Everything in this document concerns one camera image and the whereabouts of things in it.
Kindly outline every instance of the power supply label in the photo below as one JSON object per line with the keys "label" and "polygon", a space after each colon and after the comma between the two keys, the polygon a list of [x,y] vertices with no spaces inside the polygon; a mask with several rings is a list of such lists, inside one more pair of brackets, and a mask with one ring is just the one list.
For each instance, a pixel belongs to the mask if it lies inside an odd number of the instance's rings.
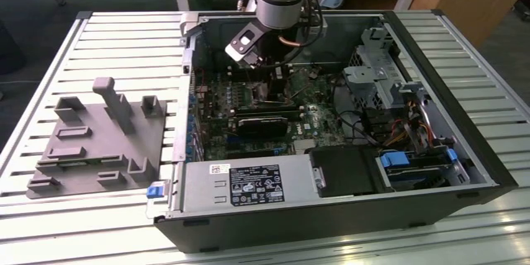
{"label": "power supply label", "polygon": [[231,168],[230,202],[234,206],[284,202],[279,165]]}

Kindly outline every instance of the blue latch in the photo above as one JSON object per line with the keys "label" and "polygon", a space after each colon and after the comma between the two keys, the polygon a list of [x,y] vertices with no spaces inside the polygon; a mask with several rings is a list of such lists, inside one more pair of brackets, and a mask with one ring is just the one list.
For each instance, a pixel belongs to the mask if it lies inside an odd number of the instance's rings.
{"label": "blue latch", "polygon": [[383,154],[380,157],[380,163],[384,168],[390,166],[406,166],[410,164],[407,154],[403,151]]}
{"label": "blue latch", "polygon": [[150,186],[147,188],[148,199],[163,198],[164,197],[164,186]]}
{"label": "blue latch", "polygon": [[454,149],[447,149],[447,155],[451,162],[455,162],[458,160],[457,152]]}

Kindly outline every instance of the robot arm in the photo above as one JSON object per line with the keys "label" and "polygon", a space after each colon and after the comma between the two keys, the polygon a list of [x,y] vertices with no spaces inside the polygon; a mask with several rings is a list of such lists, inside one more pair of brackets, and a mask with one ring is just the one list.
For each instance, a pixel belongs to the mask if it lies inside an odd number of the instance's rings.
{"label": "robot arm", "polygon": [[[279,61],[283,53],[292,50],[296,43],[288,45],[280,42],[279,33],[286,34],[299,22],[302,2],[303,0],[256,0],[256,20],[248,23],[226,47],[226,53],[235,61],[259,66],[272,52],[276,54],[272,60]],[[295,29],[291,30],[291,35],[295,36]]]}

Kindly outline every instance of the gray post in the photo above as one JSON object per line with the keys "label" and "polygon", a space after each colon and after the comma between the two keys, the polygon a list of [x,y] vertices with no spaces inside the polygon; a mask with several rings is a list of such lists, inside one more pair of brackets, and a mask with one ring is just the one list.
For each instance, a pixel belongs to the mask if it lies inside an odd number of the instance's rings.
{"label": "gray post", "polygon": [[97,93],[107,104],[107,112],[117,121],[117,125],[125,135],[133,133],[133,125],[129,119],[131,106],[125,96],[115,91],[115,79],[100,77],[93,80],[92,91]]}

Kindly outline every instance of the copper pipe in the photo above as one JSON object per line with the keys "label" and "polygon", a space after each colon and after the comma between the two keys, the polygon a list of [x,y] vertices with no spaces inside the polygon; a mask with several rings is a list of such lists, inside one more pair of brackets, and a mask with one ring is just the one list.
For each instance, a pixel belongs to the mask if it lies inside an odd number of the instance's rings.
{"label": "copper pipe", "polygon": [[282,44],[284,44],[286,46],[291,46],[291,47],[295,47],[295,48],[299,48],[302,46],[300,43],[291,42],[290,40],[286,40],[282,35],[278,37],[278,39],[280,40]]}

